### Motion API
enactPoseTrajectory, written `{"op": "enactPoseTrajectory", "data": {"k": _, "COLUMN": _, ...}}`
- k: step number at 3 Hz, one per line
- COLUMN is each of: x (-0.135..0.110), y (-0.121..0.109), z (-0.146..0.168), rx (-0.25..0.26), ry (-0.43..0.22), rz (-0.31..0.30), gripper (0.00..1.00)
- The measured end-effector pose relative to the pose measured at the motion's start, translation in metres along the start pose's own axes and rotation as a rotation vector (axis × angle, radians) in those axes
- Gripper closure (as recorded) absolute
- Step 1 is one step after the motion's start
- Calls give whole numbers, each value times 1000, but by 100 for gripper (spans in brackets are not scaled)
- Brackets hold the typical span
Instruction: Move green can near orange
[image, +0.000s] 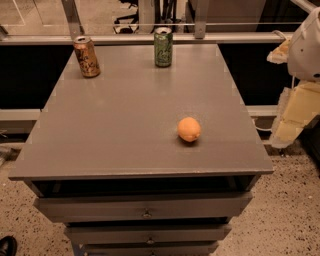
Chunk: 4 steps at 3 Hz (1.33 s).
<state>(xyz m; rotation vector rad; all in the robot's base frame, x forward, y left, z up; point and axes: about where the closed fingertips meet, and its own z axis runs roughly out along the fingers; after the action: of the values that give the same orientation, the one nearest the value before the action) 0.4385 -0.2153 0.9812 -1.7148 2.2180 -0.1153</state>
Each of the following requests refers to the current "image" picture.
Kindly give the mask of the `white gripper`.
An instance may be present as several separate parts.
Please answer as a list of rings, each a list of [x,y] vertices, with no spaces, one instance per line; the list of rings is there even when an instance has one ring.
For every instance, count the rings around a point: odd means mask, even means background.
[[[291,145],[320,114],[320,7],[313,9],[291,41],[282,42],[268,54],[267,60],[274,64],[288,61],[289,74],[305,80],[280,94],[270,141],[272,147],[282,149]]]

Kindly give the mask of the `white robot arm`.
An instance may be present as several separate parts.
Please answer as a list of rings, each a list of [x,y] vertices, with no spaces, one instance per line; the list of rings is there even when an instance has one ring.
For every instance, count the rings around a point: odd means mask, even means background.
[[[267,60],[287,64],[292,76],[284,88],[271,128],[273,148],[284,149],[302,136],[316,159],[320,154],[320,7],[315,7],[291,38],[269,53]]]

